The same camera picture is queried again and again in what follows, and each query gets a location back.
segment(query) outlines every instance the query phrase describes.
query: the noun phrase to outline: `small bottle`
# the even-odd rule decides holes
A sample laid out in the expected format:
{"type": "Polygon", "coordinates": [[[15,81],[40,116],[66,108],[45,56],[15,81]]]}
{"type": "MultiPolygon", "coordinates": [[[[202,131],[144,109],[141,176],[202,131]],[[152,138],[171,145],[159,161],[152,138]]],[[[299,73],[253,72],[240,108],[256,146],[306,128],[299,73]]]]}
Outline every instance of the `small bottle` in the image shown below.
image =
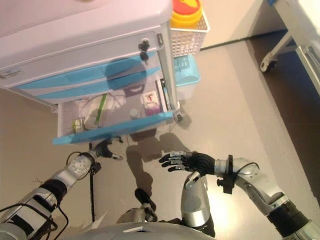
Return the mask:
{"type": "Polygon", "coordinates": [[[132,120],[138,119],[140,117],[140,111],[138,109],[136,109],[136,108],[130,109],[129,114],[130,114],[130,118],[132,120]]]}

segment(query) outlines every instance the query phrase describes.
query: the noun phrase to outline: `beige floor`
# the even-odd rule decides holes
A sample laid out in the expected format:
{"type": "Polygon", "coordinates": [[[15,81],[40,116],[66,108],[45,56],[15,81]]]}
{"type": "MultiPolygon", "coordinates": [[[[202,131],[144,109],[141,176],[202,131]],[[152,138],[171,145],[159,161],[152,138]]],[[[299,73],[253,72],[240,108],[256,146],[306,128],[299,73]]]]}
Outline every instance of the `beige floor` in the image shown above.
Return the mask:
{"type": "MultiPolygon", "coordinates": [[[[187,173],[168,173],[155,159],[186,149],[256,161],[300,210],[320,223],[318,203],[249,47],[239,42],[196,55],[202,80],[193,98],[182,103],[187,114],[182,126],[166,126],[155,137],[138,142],[129,137],[123,145],[110,147],[124,161],[104,161],[95,177],[96,212],[106,212],[103,225],[114,224],[123,212],[139,206],[137,186],[152,192],[160,220],[179,217],[187,173]]],[[[226,195],[214,176],[208,176],[208,182],[217,239],[281,239],[242,190],[226,195]]]]}
{"type": "MultiPolygon", "coordinates": [[[[88,150],[87,144],[54,146],[56,136],[57,115],[49,107],[0,89],[1,208],[15,204],[63,169],[71,152],[88,150]]],[[[61,208],[70,218],[66,234],[78,232],[91,222],[88,177],[75,185],[61,208]]],[[[64,217],[58,212],[54,216],[63,227],[64,217]]]]}
{"type": "MultiPolygon", "coordinates": [[[[156,159],[187,149],[256,161],[301,211],[320,224],[319,205],[253,55],[245,42],[200,52],[196,60],[202,80],[193,98],[181,103],[182,124],[162,127],[156,136],[140,141],[124,137],[123,144],[110,146],[124,160],[101,159],[102,170],[94,177],[97,217],[106,213],[102,225],[114,224],[123,212],[139,206],[134,197],[137,186],[152,193],[160,220],[179,217],[187,173],[168,173],[156,159]]],[[[37,187],[37,178],[44,181],[62,168],[70,152],[87,149],[86,144],[53,146],[56,130],[57,116],[49,108],[0,90],[2,207],[37,187]]],[[[208,176],[208,183],[217,239],[281,239],[242,190],[226,195],[214,176],[208,176]]],[[[71,226],[66,234],[90,222],[88,179],[65,197],[63,208],[71,226]]]]}

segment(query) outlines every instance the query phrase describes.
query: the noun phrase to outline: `black cable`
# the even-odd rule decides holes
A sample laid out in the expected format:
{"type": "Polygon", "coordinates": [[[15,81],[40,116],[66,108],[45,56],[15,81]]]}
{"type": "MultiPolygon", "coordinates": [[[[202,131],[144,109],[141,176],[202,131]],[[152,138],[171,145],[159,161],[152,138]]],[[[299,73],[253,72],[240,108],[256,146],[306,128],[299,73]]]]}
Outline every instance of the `black cable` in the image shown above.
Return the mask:
{"type": "Polygon", "coordinates": [[[65,165],[68,165],[69,159],[73,154],[81,154],[81,152],[80,151],[74,151],[74,152],[70,153],[69,156],[66,159],[65,165]]]}
{"type": "MultiPolygon", "coordinates": [[[[89,150],[92,149],[92,143],[89,143],[89,150]]],[[[96,220],[95,214],[95,196],[94,196],[94,176],[90,174],[90,202],[91,202],[91,218],[92,222],[96,220]]]]}
{"type": "Polygon", "coordinates": [[[62,211],[60,205],[58,206],[58,209],[59,209],[60,213],[61,213],[61,214],[64,216],[64,218],[65,218],[65,225],[64,225],[64,227],[62,228],[62,230],[58,233],[58,235],[55,236],[54,240],[57,240],[57,239],[58,239],[58,237],[64,232],[64,230],[67,228],[67,226],[68,226],[68,224],[69,224],[69,218],[68,218],[68,216],[64,213],[64,211],[62,211]]]}
{"type": "Polygon", "coordinates": [[[47,236],[46,236],[45,240],[49,240],[49,238],[50,238],[50,234],[51,234],[51,231],[49,231],[49,232],[48,232],[48,234],[47,234],[47,236]]]}
{"type": "Polygon", "coordinates": [[[41,234],[41,237],[46,235],[46,234],[50,234],[51,232],[55,231],[58,229],[58,225],[55,223],[55,221],[53,221],[53,219],[51,217],[48,217],[46,215],[44,215],[42,212],[40,212],[38,209],[36,209],[34,206],[31,206],[27,203],[16,203],[10,206],[7,206],[5,208],[0,209],[0,213],[2,213],[3,211],[6,211],[8,209],[12,209],[14,207],[27,207],[33,211],[35,211],[37,214],[39,214],[41,217],[43,217],[44,219],[46,219],[48,222],[50,222],[50,224],[53,226],[53,228],[49,228],[47,231],[45,231],[44,233],[41,234]]]}
{"type": "Polygon", "coordinates": [[[240,167],[240,169],[235,173],[234,177],[233,177],[233,183],[235,183],[236,177],[238,176],[238,174],[241,172],[241,170],[243,170],[244,168],[250,166],[250,165],[256,165],[258,167],[258,169],[260,170],[260,167],[258,165],[258,163],[256,162],[249,162],[246,165],[240,167]]]}

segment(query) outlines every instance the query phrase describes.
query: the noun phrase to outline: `white cart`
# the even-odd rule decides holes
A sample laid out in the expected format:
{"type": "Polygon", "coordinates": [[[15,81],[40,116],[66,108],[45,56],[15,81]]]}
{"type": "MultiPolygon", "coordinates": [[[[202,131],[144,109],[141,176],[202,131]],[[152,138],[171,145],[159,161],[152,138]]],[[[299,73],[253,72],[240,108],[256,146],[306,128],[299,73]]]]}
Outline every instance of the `white cart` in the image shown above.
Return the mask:
{"type": "Polygon", "coordinates": [[[54,144],[112,138],[172,120],[179,108],[172,0],[5,0],[0,6],[0,88],[57,109],[54,144]],[[157,114],[145,113],[145,92],[156,92],[157,114]],[[81,111],[75,102],[104,94],[122,96],[110,124],[74,133],[81,111]],[[141,109],[138,118],[130,117],[132,109],[141,109]]]}

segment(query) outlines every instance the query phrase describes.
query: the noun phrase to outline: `white wire basket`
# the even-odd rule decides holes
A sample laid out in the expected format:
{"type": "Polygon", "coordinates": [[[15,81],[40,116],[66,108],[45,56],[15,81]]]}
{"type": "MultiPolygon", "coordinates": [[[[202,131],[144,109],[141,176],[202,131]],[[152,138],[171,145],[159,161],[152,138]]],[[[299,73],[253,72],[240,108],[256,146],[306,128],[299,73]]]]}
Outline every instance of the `white wire basket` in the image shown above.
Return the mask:
{"type": "Polygon", "coordinates": [[[199,20],[196,29],[171,28],[171,42],[173,57],[196,54],[200,51],[207,32],[210,31],[205,11],[199,20]]]}

